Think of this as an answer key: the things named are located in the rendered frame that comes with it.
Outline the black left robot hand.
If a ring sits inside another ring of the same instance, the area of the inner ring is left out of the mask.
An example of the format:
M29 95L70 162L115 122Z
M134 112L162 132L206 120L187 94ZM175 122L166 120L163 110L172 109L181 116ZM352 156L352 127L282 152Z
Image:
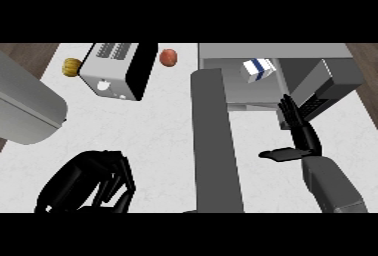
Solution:
M119 151L84 151L62 166L36 197L35 213L127 213L135 192Z

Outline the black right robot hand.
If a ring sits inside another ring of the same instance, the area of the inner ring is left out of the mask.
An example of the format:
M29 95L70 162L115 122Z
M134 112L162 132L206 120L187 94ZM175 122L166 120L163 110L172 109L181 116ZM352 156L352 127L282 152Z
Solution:
M259 158L285 162L298 160L307 156L321 155L321 144L308 121L299 114L299 108L289 95L283 95L277 104L282 111L285 122L289 126L293 148L285 147L271 151L262 151L258 154Z

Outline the grey microwave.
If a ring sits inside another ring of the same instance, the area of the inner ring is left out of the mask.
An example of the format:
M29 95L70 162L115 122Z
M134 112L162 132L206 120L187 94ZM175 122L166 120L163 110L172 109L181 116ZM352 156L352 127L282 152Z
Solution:
M240 76L242 63L271 61L276 71L249 83ZM363 74L342 43L200 43L197 67L218 69L230 111L279 110L289 96L307 120L363 84Z

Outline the dark grey microwave door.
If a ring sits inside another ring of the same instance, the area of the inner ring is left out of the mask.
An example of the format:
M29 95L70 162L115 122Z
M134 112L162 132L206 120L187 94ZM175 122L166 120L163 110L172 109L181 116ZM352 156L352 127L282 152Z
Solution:
M242 213L243 202L220 69L190 75L197 213Z

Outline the white and blue milk carton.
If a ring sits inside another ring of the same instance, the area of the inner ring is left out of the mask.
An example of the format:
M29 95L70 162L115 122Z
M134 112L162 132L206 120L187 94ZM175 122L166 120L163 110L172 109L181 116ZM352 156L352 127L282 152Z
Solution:
M240 76L248 83L256 82L276 71L271 61L265 58L252 58L242 63Z

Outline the large grey rounded appliance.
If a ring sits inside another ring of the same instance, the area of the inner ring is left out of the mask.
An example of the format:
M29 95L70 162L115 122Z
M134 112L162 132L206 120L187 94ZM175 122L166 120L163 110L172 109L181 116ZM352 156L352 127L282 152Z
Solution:
M23 145L41 142L66 113L63 98L0 51L0 137Z

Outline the white and black toaster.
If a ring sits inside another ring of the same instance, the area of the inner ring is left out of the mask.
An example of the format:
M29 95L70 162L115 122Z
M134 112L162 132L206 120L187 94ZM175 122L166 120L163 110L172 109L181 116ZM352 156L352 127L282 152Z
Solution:
M156 54L156 43L94 43L78 68L78 76L94 94L140 101Z

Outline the yellow cupcake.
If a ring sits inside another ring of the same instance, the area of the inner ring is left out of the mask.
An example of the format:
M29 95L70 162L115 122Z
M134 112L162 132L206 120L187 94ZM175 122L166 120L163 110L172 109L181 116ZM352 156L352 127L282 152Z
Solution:
M66 77L75 77L78 75L78 69L81 61L75 58L66 58L62 64L62 74Z

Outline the red-brown apple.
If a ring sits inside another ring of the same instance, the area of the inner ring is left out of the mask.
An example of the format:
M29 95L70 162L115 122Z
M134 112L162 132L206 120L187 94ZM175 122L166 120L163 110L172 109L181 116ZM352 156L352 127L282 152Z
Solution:
M177 63L177 52L172 49L163 49L159 54L159 62L165 67L172 67Z

